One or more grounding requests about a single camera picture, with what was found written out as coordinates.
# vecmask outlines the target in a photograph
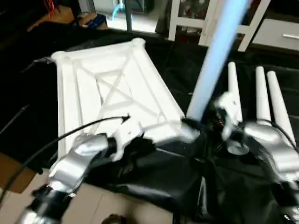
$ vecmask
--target floor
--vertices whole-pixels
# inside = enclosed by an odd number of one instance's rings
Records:
[[[132,29],[134,31],[155,33],[159,15],[162,13],[162,6],[166,5],[166,3],[167,0],[155,0],[154,9],[148,15],[133,14]],[[94,4],[99,13],[107,16],[107,25],[109,28],[127,30],[126,17],[124,14],[117,14],[115,19],[112,20],[112,9],[104,9],[101,0],[94,0]]]
[[[2,224],[14,224],[32,201],[30,193],[44,183],[46,174],[36,175],[22,194],[7,195],[0,210]],[[110,214],[127,217],[128,224],[171,224],[172,214],[152,204],[83,184],[63,218],[63,224],[100,224]]]

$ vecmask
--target black cloth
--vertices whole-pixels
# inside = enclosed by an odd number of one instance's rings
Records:
[[[0,150],[20,162],[57,136],[56,67],[47,60],[58,50],[78,50],[130,41],[146,40],[146,51],[184,113],[191,100],[206,48],[115,30],[95,31],[61,24],[45,23],[24,35],[13,48],[1,51],[0,68],[3,127],[20,108],[29,105],[0,135]],[[299,63],[296,56],[248,49],[231,52],[228,61],[237,67],[244,119],[255,117],[255,68],[276,72],[291,125],[299,141]],[[225,67],[213,98],[227,90]],[[172,212],[205,218],[218,217],[225,223],[271,224],[282,219],[258,163],[250,155],[234,157],[224,153],[213,160],[196,160],[203,148],[181,143],[164,146],[180,156],[157,151],[133,161],[120,161],[94,169],[88,183],[143,198]],[[36,159],[30,167],[41,171],[57,147]],[[204,204],[207,196],[207,211]]]

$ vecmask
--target light blue rod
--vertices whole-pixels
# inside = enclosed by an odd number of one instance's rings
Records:
[[[187,117],[201,121],[218,82],[236,32],[247,10],[248,0],[227,0],[214,39],[208,49],[187,111]]]

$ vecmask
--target white tray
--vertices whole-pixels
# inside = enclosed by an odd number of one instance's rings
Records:
[[[179,121],[184,114],[144,45],[143,39],[136,38],[52,55],[57,64],[59,135],[97,119],[128,114],[149,129],[145,136],[155,142],[179,135]],[[67,137],[58,144],[58,156],[69,152],[80,133],[109,136],[120,123],[105,121]]]

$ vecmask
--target robotic arm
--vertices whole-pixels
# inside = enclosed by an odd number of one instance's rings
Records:
[[[299,153],[280,130],[270,125],[236,121],[237,108],[233,96],[224,93],[215,106],[225,125],[224,141],[236,141],[251,152],[272,183],[272,193],[288,223],[299,223]]]
[[[140,124],[129,119],[110,138],[102,134],[78,136],[70,152],[52,166],[47,182],[33,192],[33,202],[17,223],[60,224],[89,169],[98,161],[121,159],[124,148],[142,135]]]

